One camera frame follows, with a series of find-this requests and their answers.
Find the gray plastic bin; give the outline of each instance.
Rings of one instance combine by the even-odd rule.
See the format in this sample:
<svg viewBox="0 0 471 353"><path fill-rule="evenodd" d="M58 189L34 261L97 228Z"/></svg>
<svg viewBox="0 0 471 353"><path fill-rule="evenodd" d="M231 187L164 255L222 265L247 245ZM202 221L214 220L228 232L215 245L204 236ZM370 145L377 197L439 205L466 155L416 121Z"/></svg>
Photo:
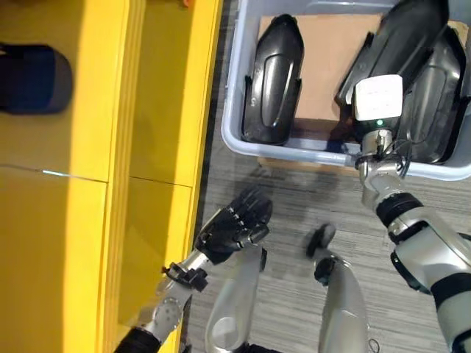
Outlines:
<svg viewBox="0 0 471 353"><path fill-rule="evenodd" d="M325 151L327 142L290 138L284 146L248 143L241 140L242 110L244 105L244 77L251 74L258 41L260 19L264 15L307 15L317 13L384 13L397 0L312 1L312 0L240 0L238 19L230 56L227 95L222 118L222 138L234 152L251 156L299 160L328 165L348 165L355 162L359 145L347 143L348 154ZM450 0L450 18L471 26L471 0ZM471 34L466 52L471 60ZM464 92L471 93L471 70L468 65ZM471 176L471 109L466 111L455 151L443 165L412 163L408 175L441 180L460 180Z"/></svg>

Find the gray carpet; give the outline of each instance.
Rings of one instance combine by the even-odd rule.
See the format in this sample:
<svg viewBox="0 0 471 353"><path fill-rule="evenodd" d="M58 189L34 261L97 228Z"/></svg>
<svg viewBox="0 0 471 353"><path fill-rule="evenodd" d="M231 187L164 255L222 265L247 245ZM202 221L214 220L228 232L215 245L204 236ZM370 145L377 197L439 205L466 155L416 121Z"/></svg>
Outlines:
<svg viewBox="0 0 471 353"><path fill-rule="evenodd" d="M351 176L269 170L253 157L232 153L221 139L224 86L237 0L224 4L210 110L207 187L201 195L207 220L249 183L257 182L272 197L269 252L261 274L251 343L285 353L316 352L326 290L313 278L303 257L307 233L332 222L337 234L332 249L352 264L366 300L370 330L385 353L446 352L433 299L409 289L389 260L392 244L379 220L361 204L361 185ZM471 180L439 182L406 178L409 190L460 232L470 232ZM204 352L205 325L230 263L210 273L209 286L193 297L187 320L193 352Z"/></svg>

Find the black joint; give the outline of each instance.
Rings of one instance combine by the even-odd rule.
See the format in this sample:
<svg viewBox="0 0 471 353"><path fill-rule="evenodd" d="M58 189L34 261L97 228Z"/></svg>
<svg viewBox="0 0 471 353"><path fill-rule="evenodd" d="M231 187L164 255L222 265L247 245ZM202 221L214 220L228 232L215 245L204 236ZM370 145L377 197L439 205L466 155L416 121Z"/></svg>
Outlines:
<svg viewBox="0 0 471 353"><path fill-rule="evenodd" d="M160 341L145 329L133 327L115 349L115 353L155 353Z"/></svg>
<svg viewBox="0 0 471 353"><path fill-rule="evenodd" d="M262 346L257 346L256 344L250 344L244 347L243 353L280 353L279 351L275 351L273 349L267 349Z"/></svg>
<svg viewBox="0 0 471 353"><path fill-rule="evenodd" d="M336 261L332 258L321 260L321 262L316 266L316 270L314 272L314 278L316 281L321 283L323 286L328 285L330 274L332 274L335 265Z"/></svg>
<svg viewBox="0 0 471 353"><path fill-rule="evenodd" d="M401 243L405 240L408 240L412 235L417 234L422 229L427 228L427 227L428 227L427 222L420 221L420 222L417 222L417 223L413 224L412 226L410 226L409 228L407 228L403 232L399 233L398 235L394 235L392 233L389 233L389 239L391 239L391 241L397 245L397 244L399 244L399 243Z"/></svg>
<svg viewBox="0 0 471 353"><path fill-rule="evenodd" d="M389 227L394 219L418 207L423 207L422 202L410 193L395 193L378 205L376 215L385 227Z"/></svg>
<svg viewBox="0 0 471 353"><path fill-rule="evenodd" d="M396 268L396 271L403 277L408 286L419 292L430 294L430 291L424 287L419 281L416 280L414 276L408 271L408 269L403 265L403 263L397 257L396 252L391 254L392 265Z"/></svg>
<svg viewBox="0 0 471 353"><path fill-rule="evenodd" d="M438 310L444 301L463 292L471 293L471 274L458 273L442 278L431 287L435 307Z"/></svg>
<svg viewBox="0 0 471 353"><path fill-rule="evenodd" d="M463 333L456 336L455 340L453 341L452 353L469 353L464 350L463 342L465 340L469 340L471 338L471 329L467 329Z"/></svg>
<svg viewBox="0 0 471 353"><path fill-rule="evenodd" d="M208 285L208 281L206 280L208 274L202 268L196 270L192 268L191 270L185 271L183 268L179 267L178 264L171 263L170 267L164 267L162 272L175 282L185 287L196 289L199 292L202 292Z"/></svg>

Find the cable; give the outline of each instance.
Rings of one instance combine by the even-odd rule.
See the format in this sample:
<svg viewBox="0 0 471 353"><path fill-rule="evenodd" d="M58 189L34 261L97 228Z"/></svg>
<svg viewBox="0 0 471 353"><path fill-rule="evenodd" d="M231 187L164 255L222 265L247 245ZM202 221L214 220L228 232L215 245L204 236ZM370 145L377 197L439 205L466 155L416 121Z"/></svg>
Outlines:
<svg viewBox="0 0 471 353"><path fill-rule="evenodd" d="M379 155L380 160L393 160L399 165L397 170L400 172L401 178L406 176L411 164L411 144L412 142L409 140L394 140ZM408 149L404 157L399 153L399 150L406 145L408 145Z"/></svg>
<svg viewBox="0 0 471 353"><path fill-rule="evenodd" d="M380 350L381 350L380 344L374 338L370 338L368 340L368 346L369 346L369 349L371 349L371 352L380 353Z"/></svg>

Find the yellow shelf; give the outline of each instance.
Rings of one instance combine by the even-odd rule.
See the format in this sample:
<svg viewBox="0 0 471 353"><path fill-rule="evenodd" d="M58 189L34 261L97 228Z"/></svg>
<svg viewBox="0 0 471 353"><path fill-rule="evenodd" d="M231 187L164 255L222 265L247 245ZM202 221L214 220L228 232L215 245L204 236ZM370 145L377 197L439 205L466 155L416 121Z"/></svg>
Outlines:
<svg viewBox="0 0 471 353"><path fill-rule="evenodd" d="M0 183L2 349L93 352L107 185L15 168Z"/></svg>
<svg viewBox="0 0 471 353"><path fill-rule="evenodd" d="M74 73L65 112L0 114L9 353L112 352L188 253L221 5L0 1L0 41L49 44Z"/></svg>

